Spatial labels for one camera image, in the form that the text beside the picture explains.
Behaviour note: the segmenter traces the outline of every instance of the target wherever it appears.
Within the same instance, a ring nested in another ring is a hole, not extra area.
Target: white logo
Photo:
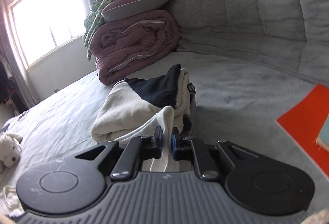
[[[171,176],[169,174],[166,174],[165,176],[162,176],[165,180],[171,178]]]

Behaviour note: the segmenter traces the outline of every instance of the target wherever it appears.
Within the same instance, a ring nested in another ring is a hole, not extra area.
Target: window
[[[82,0],[19,0],[12,15],[28,65],[85,31]]]

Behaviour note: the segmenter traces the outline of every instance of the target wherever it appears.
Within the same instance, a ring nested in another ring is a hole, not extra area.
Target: red paper
[[[277,119],[288,134],[329,176],[329,152],[316,144],[329,114],[329,89],[317,85],[299,104]]]

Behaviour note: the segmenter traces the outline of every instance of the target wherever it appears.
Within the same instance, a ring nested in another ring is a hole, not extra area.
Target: metal screw
[[[208,180],[213,180],[218,177],[218,173],[213,170],[207,170],[202,173],[202,177]]]
[[[117,179],[124,179],[128,175],[129,175],[128,171],[123,171],[123,172],[120,172],[120,173],[113,173],[112,174],[112,176],[117,178]]]

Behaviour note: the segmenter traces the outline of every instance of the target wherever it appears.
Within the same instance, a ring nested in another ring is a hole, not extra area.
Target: green floral fabric
[[[89,50],[90,42],[96,30],[104,24],[102,16],[102,10],[114,0],[96,0],[92,4],[92,10],[88,14],[87,18],[83,22],[86,28],[86,32],[83,34],[82,41],[87,48],[87,57],[90,61],[92,53]]]

